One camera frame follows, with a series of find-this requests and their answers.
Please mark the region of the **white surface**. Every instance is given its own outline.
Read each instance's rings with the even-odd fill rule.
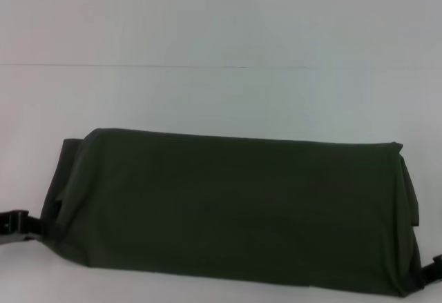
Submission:
[[[428,263],[442,253],[440,2],[0,0],[1,210],[38,215],[62,140],[96,127],[398,141]],[[434,285],[402,302],[440,301]],[[0,302],[397,300],[93,270],[33,242],[0,247]]]
[[[440,67],[441,2],[0,0],[0,62]]]

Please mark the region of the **white wall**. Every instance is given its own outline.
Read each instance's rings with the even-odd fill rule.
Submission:
[[[442,253],[442,0],[0,0],[0,204],[38,215],[96,127],[404,144],[422,259]],[[395,302],[89,270],[0,247],[2,302]],[[440,302],[434,285],[404,302]]]

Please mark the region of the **dark green fabric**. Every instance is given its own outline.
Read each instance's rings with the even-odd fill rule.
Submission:
[[[90,267],[407,295],[401,148],[95,130],[65,141],[44,244]]]

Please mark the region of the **white backdrop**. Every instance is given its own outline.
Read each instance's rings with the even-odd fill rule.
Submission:
[[[423,263],[442,253],[441,0],[0,0],[0,211],[38,215],[61,142],[96,127],[397,141]],[[395,302],[87,269],[0,247],[2,302]],[[440,302],[442,285],[403,302]]]

